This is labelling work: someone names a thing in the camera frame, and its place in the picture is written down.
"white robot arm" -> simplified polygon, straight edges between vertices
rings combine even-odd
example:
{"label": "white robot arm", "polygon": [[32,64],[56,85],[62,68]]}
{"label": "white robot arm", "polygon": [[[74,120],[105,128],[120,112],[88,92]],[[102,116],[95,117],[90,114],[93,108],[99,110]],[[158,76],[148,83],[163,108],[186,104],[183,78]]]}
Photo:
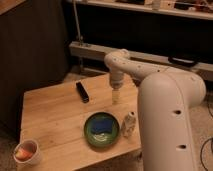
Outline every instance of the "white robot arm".
{"label": "white robot arm", "polygon": [[110,85],[119,89],[123,74],[141,80],[138,118],[144,171],[198,171],[189,108],[205,97],[204,81],[173,67],[131,61],[127,50],[105,56]]}

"gray floor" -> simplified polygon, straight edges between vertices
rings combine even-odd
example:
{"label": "gray floor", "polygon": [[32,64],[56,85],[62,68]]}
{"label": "gray floor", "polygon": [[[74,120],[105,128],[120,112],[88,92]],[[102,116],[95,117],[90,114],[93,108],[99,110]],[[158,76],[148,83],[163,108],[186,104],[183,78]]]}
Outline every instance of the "gray floor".
{"label": "gray floor", "polygon": [[[79,75],[75,69],[74,72],[71,70],[64,82],[84,79],[88,76],[96,76],[99,74],[100,73],[97,74],[93,71],[87,71],[86,74]],[[213,94],[210,98],[210,110],[213,112]],[[204,101],[200,106],[190,110],[190,119],[199,171],[205,171],[200,164],[200,149],[203,142],[213,136],[213,118],[209,114],[207,101]],[[12,152],[15,146],[16,142],[0,130],[0,171],[16,170],[16,164],[12,158]],[[143,163],[139,158],[139,154],[140,150],[81,169],[81,171],[142,171]],[[213,154],[211,153],[210,143],[207,143],[203,150],[203,161],[208,170],[213,171]]]}

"cable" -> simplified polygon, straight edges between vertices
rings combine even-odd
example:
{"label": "cable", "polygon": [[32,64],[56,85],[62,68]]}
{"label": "cable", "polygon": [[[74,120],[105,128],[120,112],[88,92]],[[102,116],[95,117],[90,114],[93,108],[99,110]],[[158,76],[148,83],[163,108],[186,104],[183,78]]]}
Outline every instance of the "cable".
{"label": "cable", "polygon": [[208,169],[206,168],[204,162],[203,162],[203,149],[204,147],[206,146],[206,144],[211,141],[211,152],[213,154],[213,137],[211,138],[208,138],[204,143],[203,145],[201,146],[201,150],[200,150],[200,162],[201,162],[201,165],[203,166],[203,168],[205,169],[205,171],[208,171]]}
{"label": "cable", "polygon": [[207,107],[208,107],[208,111],[209,111],[209,114],[211,115],[211,117],[213,118],[213,113],[211,111],[211,106],[210,106],[210,97],[211,97],[211,91],[209,92],[209,95],[207,97]]}

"white bottle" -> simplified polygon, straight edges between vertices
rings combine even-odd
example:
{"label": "white bottle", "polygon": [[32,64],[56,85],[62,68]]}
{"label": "white bottle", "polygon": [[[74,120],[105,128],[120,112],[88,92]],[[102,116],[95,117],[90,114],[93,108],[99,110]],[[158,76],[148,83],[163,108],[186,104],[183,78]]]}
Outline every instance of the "white bottle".
{"label": "white bottle", "polygon": [[134,131],[136,124],[136,117],[134,112],[129,112],[123,120],[122,126],[121,126],[121,132],[124,137],[128,138],[132,135],[132,132]]}

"green bowl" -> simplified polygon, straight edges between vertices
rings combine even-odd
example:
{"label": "green bowl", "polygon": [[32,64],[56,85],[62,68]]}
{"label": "green bowl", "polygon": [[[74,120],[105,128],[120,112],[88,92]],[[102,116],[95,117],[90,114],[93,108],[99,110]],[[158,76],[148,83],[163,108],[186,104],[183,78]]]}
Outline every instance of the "green bowl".
{"label": "green bowl", "polygon": [[[102,120],[105,118],[112,119],[112,132],[111,133],[100,133],[93,134],[91,131],[92,123],[94,120]],[[109,113],[106,112],[98,112],[90,116],[84,125],[84,136],[87,142],[94,147],[108,147],[117,140],[120,132],[120,126],[117,119]]]}

